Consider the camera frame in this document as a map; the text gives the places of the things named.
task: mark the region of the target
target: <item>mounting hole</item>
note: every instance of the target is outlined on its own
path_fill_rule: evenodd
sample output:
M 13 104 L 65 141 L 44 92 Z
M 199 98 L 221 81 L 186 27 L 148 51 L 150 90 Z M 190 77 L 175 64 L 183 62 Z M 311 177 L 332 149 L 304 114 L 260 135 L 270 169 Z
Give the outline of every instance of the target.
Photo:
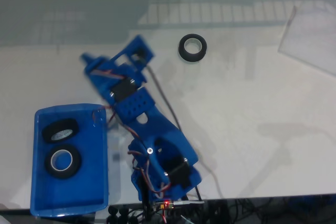
M 187 39 L 184 48 L 189 54 L 197 54 L 202 50 L 202 43 L 196 38 Z
M 141 124 L 145 124 L 148 121 L 148 117 L 145 113 L 142 113 L 136 118 L 136 120 Z

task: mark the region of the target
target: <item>black cable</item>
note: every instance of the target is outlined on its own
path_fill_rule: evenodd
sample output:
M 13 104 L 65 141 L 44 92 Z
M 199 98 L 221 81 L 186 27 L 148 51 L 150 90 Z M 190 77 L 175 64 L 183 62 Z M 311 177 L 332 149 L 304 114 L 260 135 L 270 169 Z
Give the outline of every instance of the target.
M 236 216 L 234 218 L 234 220 L 232 221 L 232 224 L 235 224 L 237 222 L 238 219 L 238 201 L 235 199 L 235 206 L 236 206 Z
M 152 79 L 153 79 L 153 81 L 154 81 L 154 83 L 155 83 L 155 85 L 156 85 L 156 87 L 157 87 L 157 89 L 158 89 L 160 95 L 162 96 L 164 102 L 166 103 L 168 109 L 170 110 L 170 113 L 172 113 L 172 115 L 173 115 L 173 117 L 174 117 L 174 120 L 175 120 L 175 123 L 176 123 L 176 125 L 177 125 L 177 128 L 178 128 L 180 131 L 182 131 L 182 128 L 181 128 L 180 124 L 178 123 L 179 121 L 177 120 L 177 116 L 176 116 L 176 114 L 175 114 L 175 112 L 174 112 L 172 106 L 170 105 L 170 103 L 169 103 L 167 97 L 166 97 L 165 94 L 163 93 L 163 90 L 162 90 L 162 88 L 161 88 L 161 86 L 160 86 L 160 84 L 159 84 L 159 82 L 158 82 L 158 80 L 157 80 L 157 78 L 156 78 L 156 76 L 155 76 L 155 74 L 154 74 L 152 68 L 151 68 L 149 65 L 147 65 L 146 67 L 147 67 L 147 70 L 148 70 L 149 74 L 151 75 L 151 77 L 152 77 Z
M 130 214 L 130 213 L 132 213 L 132 212 L 134 212 L 134 211 L 138 211 L 138 210 L 142 210 L 142 208 L 135 208 L 135 209 L 132 209 L 132 210 L 130 210 L 130 211 L 128 212 L 128 214 Z
M 142 216 L 143 215 L 143 212 L 141 213 L 141 214 L 138 214 L 136 217 L 138 218 L 138 217 L 140 217 L 140 216 Z
M 196 193 L 197 193 L 197 196 L 198 196 L 198 200 L 202 201 L 202 198 L 201 198 L 200 192 L 198 191 L 198 187 L 197 186 L 195 186 L 195 190 L 196 190 Z

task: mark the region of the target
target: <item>gray cable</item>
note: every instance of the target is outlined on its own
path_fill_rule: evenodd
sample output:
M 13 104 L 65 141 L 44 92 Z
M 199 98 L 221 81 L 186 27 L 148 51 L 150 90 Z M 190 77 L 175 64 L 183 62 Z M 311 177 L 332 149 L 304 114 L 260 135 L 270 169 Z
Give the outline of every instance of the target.
M 168 109 L 170 110 L 170 113 L 172 113 L 172 115 L 173 115 L 173 117 L 174 117 L 174 120 L 175 120 L 175 123 L 176 123 L 176 125 L 177 125 L 177 128 L 178 128 L 180 131 L 182 131 L 181 126 L 180 126 L 180 124 L 178 123 L 179 121 L 177 120 L 177 116 L 176 116 L 176 114 L 175 114 L 175 112 L 174 112 L 172 106 L 170 105 L 170 103 L 169 103 L 167 97 L 166 97 L 165 94 L 163 93 L 163 90 L 161 89 L 161 86 L 160 86 L 160 84 L 159 84 L 159 82 L 158 82 L 158 80 L 157 80 L 157 78 L 156 78 L 156 76 L 155 76 L 155 74 L 154 74 L 152 68 L 151 68 L 149 65 L 147 65 L 146 68 L 147 68 L 149 74 L 151 75 L 151 77 L 152 77 L 152 79 L 153 79 L 153 81 L 154 81 L 154 83 L 155 83 L 155 85 L 156 85 L 156 87 L 157 87 L 157 89 L 158 89 L 160 95 L 162 96 L 164 102 L 166 103 Z

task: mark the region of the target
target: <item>small wheel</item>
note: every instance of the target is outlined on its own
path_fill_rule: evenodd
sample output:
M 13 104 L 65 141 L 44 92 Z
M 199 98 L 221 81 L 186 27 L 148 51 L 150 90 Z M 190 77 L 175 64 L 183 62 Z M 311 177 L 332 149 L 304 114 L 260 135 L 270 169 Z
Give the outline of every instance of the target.
M 51 149 L 45 159 L 46 170 L 56 178 L 73 176 L 81 165 L 78 150 L 71 144 L 61 144 Z
M 79 131 L 78 123 L 75 119 L 68 118 L 50 123 L 42 130 L 43 139 L 47 143 L 64 141 L 76 135 Z
M 192 54 L 187 51 L 186 45 L 193 43 L 198 45 L 198 52 Z M 207 49 L 207 44 L 205 39 L 198 34 L 188 34 L 184 36 L 179 43 L 179 53 L 180 56 L 189 62 L 197 62 L 203 59 Z

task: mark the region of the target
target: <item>black rubber tire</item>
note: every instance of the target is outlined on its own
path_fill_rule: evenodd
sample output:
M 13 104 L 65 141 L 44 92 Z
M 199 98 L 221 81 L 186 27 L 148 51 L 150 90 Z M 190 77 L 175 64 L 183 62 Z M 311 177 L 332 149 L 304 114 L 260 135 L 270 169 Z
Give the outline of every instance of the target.
M 66 170 L 62 170 L 62 171 L 53 169 L 51 165 L 51 157 L 53 156 L 55 152 L 59 150 L 66 150 L 70 152 L 72 155 L 71 165 Z M 56 178 L 66 179 L 66 178 L 73 176 L 74 174 L 76 174 L 76 172 L 80 168 L 80 165 L 81 165 L 81 156 L 78 150 L 71 144 L 61 144 L 61 145 L 58 145 L 52 148 L 45 158 L 45 167 L 46 167 L 47 172 Z
M 70 133 L 70 135 L 67 135 L 66 137 L 63 137 L 59 140 L 52 140 L 52 137 L 56 133 L 64 130 L 72 130 L 72 132 Z M 54 123 L 50 123 L 48 126 L 44 127 L 44 129 L 42 130 L 42 137 L 47 143 L 59 143 L 75 136 L 78 131 L 79 127 L 77 121 L 72 118 L 67 118 L 56 121 Z
M 106 219 L 106 224 L 118 224 L 118 217 L 115 215 L 110 215 Z
M 116 215 L 118 213 L 118 210 L 114 206 L 109 206 L 108 212 L 110 215 Z
M 184 44 L 188 39 L 197 39 L 197 40 L 200 41 L 200 43 L 202 44 L 202 48 L 198 53 L 191 54 L 191 53 L 187 52 L 187 50 L 184 47 Z M 188 35 L 184 36 L 180 40 L 180 43 L 179 43 L 179 54 L 181 55 L 181 57 L 183 59 L 185 59 L 186 61 L 189 61 L 189 62 L 197 62 L 197 61 L 202 60 L 203 57 L 205 56 L 206 49 L 207 49 L 207 44 L 206 44 L 205 39 L 198 34 L 188 34 Z

